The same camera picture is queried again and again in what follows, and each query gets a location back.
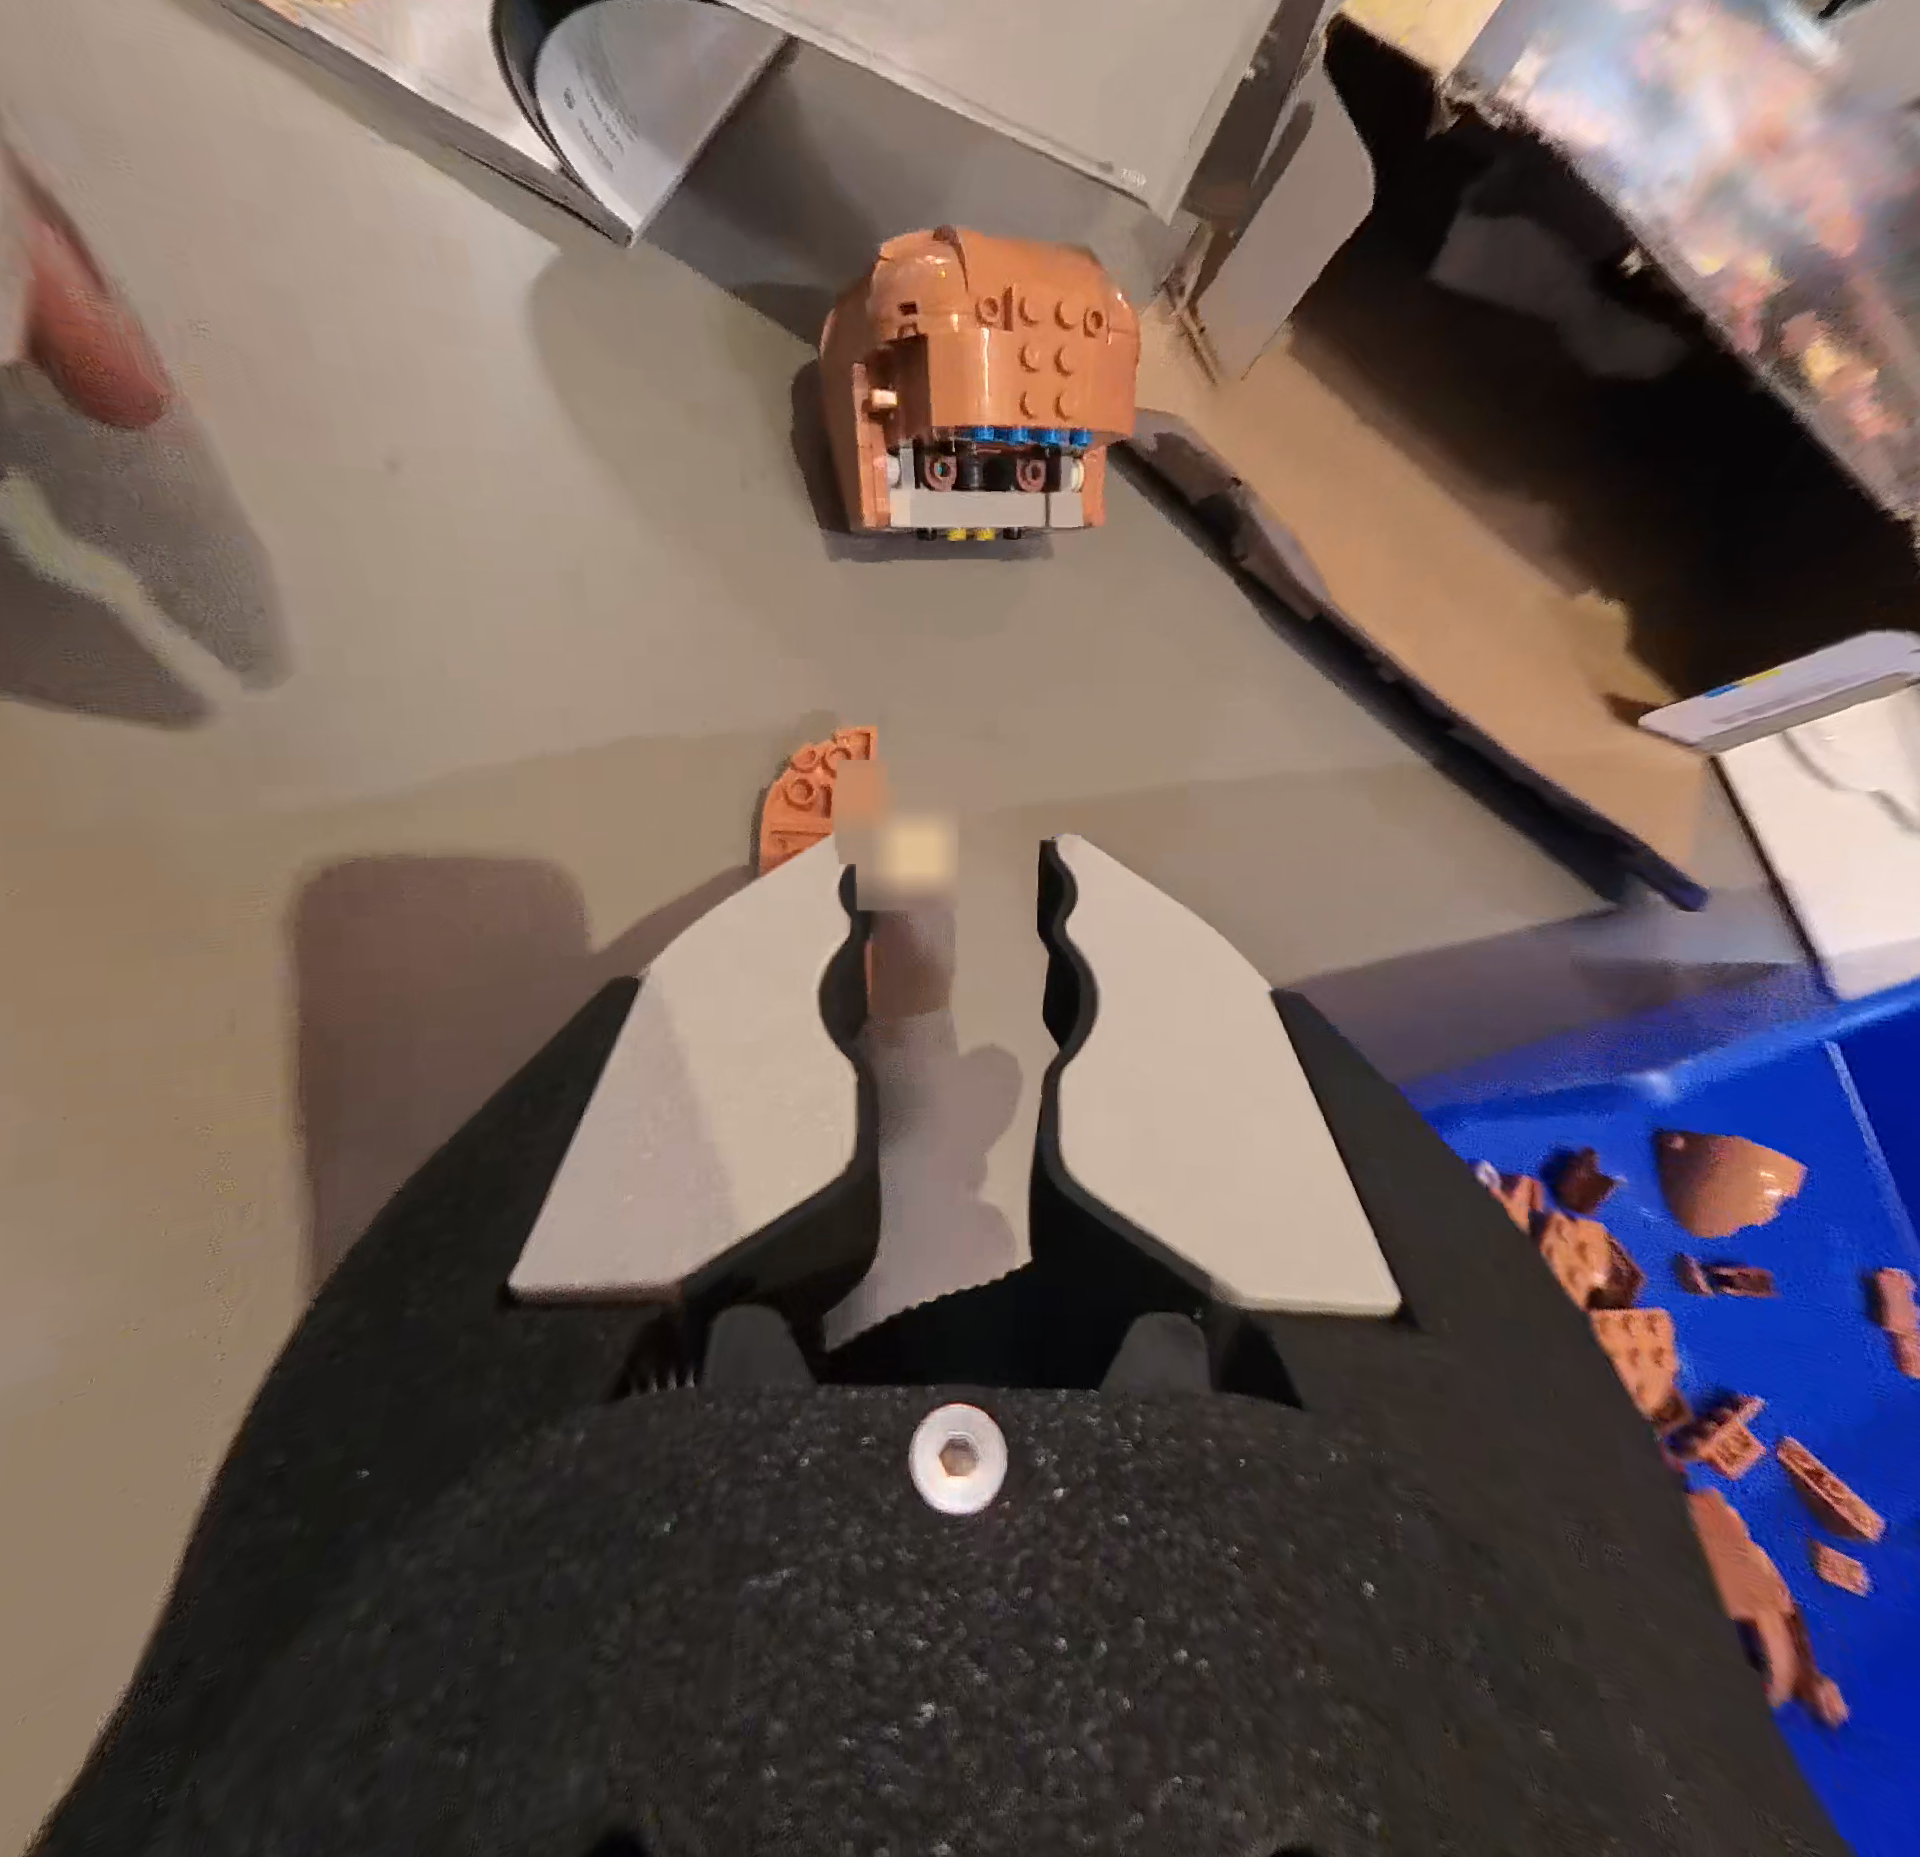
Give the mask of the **person's left hand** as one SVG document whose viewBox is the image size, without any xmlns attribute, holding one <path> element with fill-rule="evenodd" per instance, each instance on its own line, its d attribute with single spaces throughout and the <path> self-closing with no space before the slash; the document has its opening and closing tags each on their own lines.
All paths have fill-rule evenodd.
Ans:
<svg viewBox="0 0 1920 1857">
<path fill-rule="evenodd" d="M 173 413 L 140 317 L 13 145 L 0 151 L 0 366 L 33 366 L 105 428 L 151 428 Z"/>
</svg>

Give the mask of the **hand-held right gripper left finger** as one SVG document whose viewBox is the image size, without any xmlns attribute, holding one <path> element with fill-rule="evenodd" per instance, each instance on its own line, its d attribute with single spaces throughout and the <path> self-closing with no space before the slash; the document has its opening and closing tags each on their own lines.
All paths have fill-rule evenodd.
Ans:
<svg viewBox="0 0 1920 1857">
<path fill-rule="evenodd" d="M 843 863 L 785 863 L 637 980 L 512 1266 L 519 1305 L 767 1305 L 796 1331 L 879 1260 L 866 911 Z"/>
</svg>

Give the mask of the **white screen stand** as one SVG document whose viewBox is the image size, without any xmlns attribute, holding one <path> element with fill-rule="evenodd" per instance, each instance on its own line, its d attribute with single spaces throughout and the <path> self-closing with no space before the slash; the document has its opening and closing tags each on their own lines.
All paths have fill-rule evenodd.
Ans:
<svg viewBox="0 0 1920 1857">
<path fill-rule="evenodd" d="M 1832 995 L 1920 980 L 1913 630 L 1858 630 L 1639 730 L 1712 761 Z"/>
</svg>

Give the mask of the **instruction booklet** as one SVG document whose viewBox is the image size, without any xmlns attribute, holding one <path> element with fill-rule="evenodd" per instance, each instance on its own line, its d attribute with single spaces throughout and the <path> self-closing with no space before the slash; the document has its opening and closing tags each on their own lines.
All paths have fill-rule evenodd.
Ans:
<svg viewBox="0 0 1920 1857">
<path fill-rule="evenodd" d="M 817 51 L 1171 221 L 1223 121 L 1292 105 L 1341 0 L 215 0 L 632 244 Z"/>
</svg>

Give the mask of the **brown curved brick piece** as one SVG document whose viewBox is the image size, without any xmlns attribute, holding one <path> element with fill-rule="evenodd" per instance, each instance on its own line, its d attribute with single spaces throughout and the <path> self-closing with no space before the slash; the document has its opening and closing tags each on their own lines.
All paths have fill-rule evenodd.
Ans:
<svg viewBox="0 0 1920 1857">
<path fill-rule="evenodd" d="M 753 841 L 755 841 L 753 870 L 755 879 L 782 870 L 793 853 L 829 838 L 835 777 L 849 761 L 857 772 L 879 761 L 879 726 L 835 726 L 829 733 L 785 753 L 782 777 L 755 796 L 755 834 L 753 834 Z"/>
</svg>

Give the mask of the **pile of brown bricks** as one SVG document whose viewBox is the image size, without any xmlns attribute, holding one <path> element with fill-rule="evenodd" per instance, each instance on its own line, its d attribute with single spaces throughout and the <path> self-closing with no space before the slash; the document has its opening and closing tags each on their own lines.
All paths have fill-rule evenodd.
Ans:
<svg viewBox="0 0 1920 1857">
<path fill-rule="evenodd" d="M 1718 1488 L 1792 1583 L 1850 1729 L 1913 1750 L 1913 1377 L 1899 1373 L 1866 1296 L 1874 1272 L 1913 1272 L 1913 1255 L 1874 1153 L 1813 1136 L 1770 1143 L 1805 1161 L 1805 1189 L 1770 1227 L 1694 1240 L 1660 1198 L 1647 1136 L 1601 1153 L 1601 1174 L 1622 1178 L 1601 1218 L 1647 1272 L 1647 1299 L 1676 1316 L 1684 1404 L 1704 1413 L 1759 1396 L 1748 1429 L 1768 1458 Z M 1882 1509 L 1888 1540 L 1827 1533 L 1777 1462 L 1783 1434 Z"/>
</svg>

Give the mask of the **blue plastic bin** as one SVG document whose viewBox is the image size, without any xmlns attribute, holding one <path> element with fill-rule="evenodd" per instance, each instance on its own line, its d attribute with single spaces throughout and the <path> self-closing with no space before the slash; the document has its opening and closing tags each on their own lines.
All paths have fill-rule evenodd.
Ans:
<svg viewBox="0 0 1920 1857">
<path fill-rule="evenodd" d="M 1408 1102 L 1464 1157 L 1550 1174 L 1572 1153 L 1618 1178 L 1601 1227 L 1647 1272 L 1679 1341 L 1679 1396 L 1759 1396 L 1754 1434 L 1823 1458 L 1882 1546 L 1819 1527 L 1777 1458 L 1725 1496 L 1783 1566 L 1848 1729 L 1790 1706 L 1783 1740 L 1850 1853 L 1920 1853 L 1920 1404 L 1874 1322 L 1874 1272 L 1920 1272 L 1920 1002 L 1913 987 L 1832 1002 L 1805 972 L 1565 1031 L 1421 1076 Z M 1805 1169 L 1777 1218 L 1697 1240 L 1660 1136 L 1725 1136 Z"/>
</svg>

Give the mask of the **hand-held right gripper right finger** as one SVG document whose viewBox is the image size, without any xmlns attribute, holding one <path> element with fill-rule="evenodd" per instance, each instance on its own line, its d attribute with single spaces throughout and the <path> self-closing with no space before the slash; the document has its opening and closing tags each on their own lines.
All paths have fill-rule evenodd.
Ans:
<svg viewBox="0 0 1920 1857">
<path fill-rule="evenodd" d="M 1043 841 L 1034 1260 L 1105 1255 L 1146 1312 L 1388 1322 L 1393 1272 L 1263 972 L 1079 834 Z"/>
</svg>

